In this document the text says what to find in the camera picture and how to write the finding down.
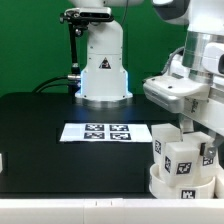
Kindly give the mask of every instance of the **robot logo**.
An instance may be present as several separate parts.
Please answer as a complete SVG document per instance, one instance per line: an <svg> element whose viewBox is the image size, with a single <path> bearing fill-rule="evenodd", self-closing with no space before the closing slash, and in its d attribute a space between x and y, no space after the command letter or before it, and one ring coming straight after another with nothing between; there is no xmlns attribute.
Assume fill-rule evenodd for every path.
<svg viewBox="0 0 224 224"><path fill-rule="evenodd" d="M155 151L161 154L161 142L155 141Z"/></svg>
<svg viewBox="0 0 224 224"><path fill-rule="evenodd" d="M170 170L171 170L171 160L167 156L165 158L165 169L170 173Z"/></svg>
<svg viewBox="0 0 224 224"><path fill-rule="evenodd" d="M182 190L181 199L195 199L196 191L195 190Z"/></svg>
<svg viewBox="0 0 224 224"><path fill-rule="evenodd" d="M99 68L101 68L101 69L111 69L110 64L109 64L107 58L104 58L104 60L101 63Z"/></svg>
<svg viewBox="0 0 224 224"><path fill-rule="evenodd" d="M177 174L189 174L191 172L191 162L178 163Z"/></svg>

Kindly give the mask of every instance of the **marker cube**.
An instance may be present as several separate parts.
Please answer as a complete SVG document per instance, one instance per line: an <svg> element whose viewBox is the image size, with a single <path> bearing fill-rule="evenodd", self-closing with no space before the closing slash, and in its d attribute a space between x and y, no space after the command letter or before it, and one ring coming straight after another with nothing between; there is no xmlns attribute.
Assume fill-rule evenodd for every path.
<svg viewBox="0 0 224 224"><path fill-rule="evenodd" d="M166 143L181 141L180 129L172 124L152 125L152 138L154 162L161 166Z"/></svg>
<svg viewBox="0 0 224 224"><path fill-rule="evenodd" d="M171 142L165 147L161 178L170 186L190 186L199 156L199 149L186 142Z"/></svg>
<svg viewBox="0 0 224 224"><path fill-rule="evenodd" d="M199 150L201 149L202 143L211 143L214 141L211 136L206 135L202 132L194 132L189 134L183 135L183 141L191 143L195 147L197 147ZM216 156L213 159L206 158L204 156L198 157L197 162L197 174L196 174L196 181L198 181L198 178L208 178L208 177L214 177L219 168L219 158L218 153L216 153Z"/></svg>

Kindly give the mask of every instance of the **black table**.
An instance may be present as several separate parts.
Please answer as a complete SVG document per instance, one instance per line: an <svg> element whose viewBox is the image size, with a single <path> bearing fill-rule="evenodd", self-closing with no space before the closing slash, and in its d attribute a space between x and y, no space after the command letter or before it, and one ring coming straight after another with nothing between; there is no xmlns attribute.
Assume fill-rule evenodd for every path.
<svg viewBox="0 0 224 224"><path fill-rule="evenodd" d="M96 110L67 94L12 93L0 98L0 198L150 198L152 143L60 143L64 124L172 123L144 95L133 104Z"/></svg>

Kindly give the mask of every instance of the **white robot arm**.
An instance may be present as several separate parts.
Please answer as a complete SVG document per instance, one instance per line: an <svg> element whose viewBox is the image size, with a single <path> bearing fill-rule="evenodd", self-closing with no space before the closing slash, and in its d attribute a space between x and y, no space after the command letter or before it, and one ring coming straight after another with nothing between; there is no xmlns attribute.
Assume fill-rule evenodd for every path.
<svg viewBox="0 0 224 224"><path fill-rule="evenodd" d="M128 73L122 65L123 30L113 20L111 9L107 6L136 5L143 0L71 2L76 8L66 10L61 17L67 20L70 34L81 36L83 30L88 30L87 65L81 72L81 89L75 94L76 101L103 108L129 103L132 93L128 91ZM76 61L73 61L73 67L77 67ZM76 79L77 74L69 77Z"/></svg>
<svg viewBox="0 0 224 224"><path fill-rule="evenodd" d="M209 198L214 192L217 197L224 196L224 177L219 175L216 154L224 136L223 3L152 0L164 21L189 24L183 56L171 58L164 75L149 78L143 85L149 100L181 113L182 132L169 125L152 127L155 165L151 168L150 189L158 198ZM192 132L192 120L207 127L209 135ZM205 194L202 185L207 186Z"/></svg>

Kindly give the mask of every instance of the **green wall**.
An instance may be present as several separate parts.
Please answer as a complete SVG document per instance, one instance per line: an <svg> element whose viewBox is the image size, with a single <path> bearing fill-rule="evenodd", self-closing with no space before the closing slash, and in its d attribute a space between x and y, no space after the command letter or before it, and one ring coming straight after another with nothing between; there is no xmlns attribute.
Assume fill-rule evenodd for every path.
<svg viewBox="0 0 224 224"><path fill-rule="evenodd" d="M39 83L70 72L68 29L59 23L59 14L70 7L66 0L0 1L0 95L30 92ZM113 8L118 22L123 12L123 8ZM123 57L132 92L143 92L142 79L163 68L169 53L184 45L185 35L186 27L161 21L150 0L128 9ZM85 41L85 37L78 40L82 68L86 62Z"/></svg>

